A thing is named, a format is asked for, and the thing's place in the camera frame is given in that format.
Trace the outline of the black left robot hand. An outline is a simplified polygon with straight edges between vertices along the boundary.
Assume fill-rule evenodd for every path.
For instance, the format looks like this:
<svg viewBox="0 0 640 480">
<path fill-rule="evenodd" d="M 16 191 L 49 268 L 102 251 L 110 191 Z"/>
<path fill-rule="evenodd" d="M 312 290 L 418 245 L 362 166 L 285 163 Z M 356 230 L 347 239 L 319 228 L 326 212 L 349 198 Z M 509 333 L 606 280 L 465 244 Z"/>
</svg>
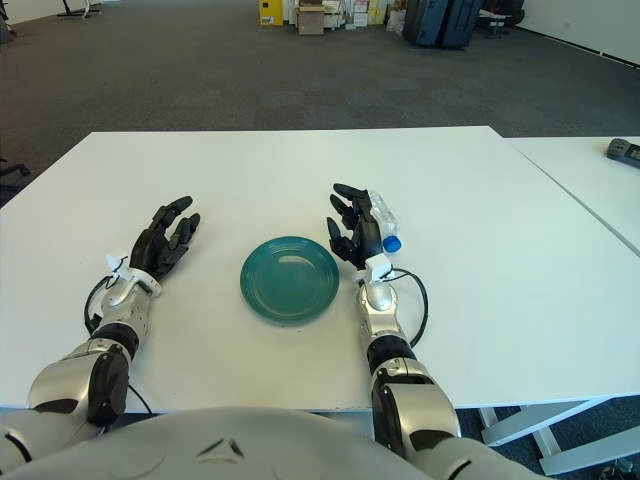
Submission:
<svg viewBox="0 0 640 480">
<path fill-rule="evenodd" d="M 131 251 L 132 268 L 142 270 L 161 282 L 188 251 L 200 223 L 200 215 L 181 214 L 191 206 L 191 196 L 184 196 L 158 208 Z"/>
</svg>

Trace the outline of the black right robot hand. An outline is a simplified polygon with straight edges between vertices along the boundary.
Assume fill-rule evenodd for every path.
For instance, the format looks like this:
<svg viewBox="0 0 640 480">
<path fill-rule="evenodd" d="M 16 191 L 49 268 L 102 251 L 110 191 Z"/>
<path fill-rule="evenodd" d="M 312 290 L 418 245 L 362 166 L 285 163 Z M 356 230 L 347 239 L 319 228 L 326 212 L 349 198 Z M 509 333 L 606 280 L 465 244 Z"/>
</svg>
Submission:
<svg viewBox="0 0 640 480">
<path fill-rule="evenodd" d="M 383 253 L 380 228 L 371 214 L 369 192 L 340 183 L 335 183 L 333 190 L 330 203 L 352 236 L 344 236 L 337 222 L 328 217 L 326 223 L 331 251 L 357 270 L 364 270 L 369 258 Z"/>
</svg>

